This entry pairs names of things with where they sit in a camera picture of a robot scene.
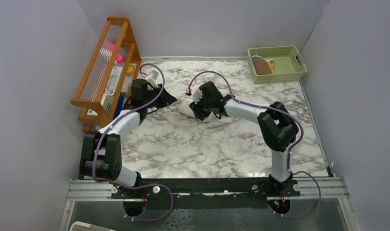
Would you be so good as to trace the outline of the cream white towel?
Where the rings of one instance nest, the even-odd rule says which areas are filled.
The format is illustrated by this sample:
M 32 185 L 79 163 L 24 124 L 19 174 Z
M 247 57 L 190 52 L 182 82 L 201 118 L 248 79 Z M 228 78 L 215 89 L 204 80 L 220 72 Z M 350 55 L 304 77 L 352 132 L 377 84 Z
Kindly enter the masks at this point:
M 212 114 L 210 114 L 208 117 L 206 117 L 203 120 L 196 118 L 194 112 L 192 111 L 192 109 L 189 106 L 190 103 L 192 103 L 192 102 L 193 102 L 193 100 L 191 98 L 182 99 L 180 104 L 177 106 L 178 111 L 186 116 L 200 120 L 204 123 L 209 122 L 212 119 Z

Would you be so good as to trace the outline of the yellow brown bear towel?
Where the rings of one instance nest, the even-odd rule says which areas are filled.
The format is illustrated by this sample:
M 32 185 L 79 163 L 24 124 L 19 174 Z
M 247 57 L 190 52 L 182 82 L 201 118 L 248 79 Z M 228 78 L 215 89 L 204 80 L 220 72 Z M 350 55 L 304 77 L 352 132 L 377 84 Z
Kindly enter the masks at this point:
M 273 59 L 264 59 L 259 55 L 253 55 L 251 60 L 257 75 L 274 74 L 275 61 Z

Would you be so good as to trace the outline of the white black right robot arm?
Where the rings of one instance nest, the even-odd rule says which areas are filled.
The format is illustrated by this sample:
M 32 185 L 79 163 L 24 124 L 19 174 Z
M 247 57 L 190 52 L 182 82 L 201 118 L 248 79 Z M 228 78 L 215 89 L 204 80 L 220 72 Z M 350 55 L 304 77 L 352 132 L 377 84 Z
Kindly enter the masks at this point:
M 230 94 L 223 96 L 209 81 L 192 94 L 187 107 L 190 109 L 189 115 L 201 121 L 213 114 L 217 119 L 234 117 L 257 124 L 272 153 L 269 191 L 276 196 L 287 191 L 292 180 L 287 151 L 296 141 L 299 128 L 282 103 L 260 106 L 242 102 Z

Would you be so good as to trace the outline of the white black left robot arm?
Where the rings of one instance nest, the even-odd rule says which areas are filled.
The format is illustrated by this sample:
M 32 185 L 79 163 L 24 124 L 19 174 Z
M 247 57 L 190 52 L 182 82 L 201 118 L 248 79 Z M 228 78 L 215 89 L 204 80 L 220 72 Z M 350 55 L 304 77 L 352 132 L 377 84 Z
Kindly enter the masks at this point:
M 143 122 L 150 108 L 164 108 L 176 101 L 163 84 L 142 78 L 133 80 L 129 102 L 124 104 L 120 114 L 104 128 L 85 133 L 80 174 L 96 181 L 123 185 L 129 197 L 139 196 L 142 193 L 141 175 L 122 165 L 121 141 Z

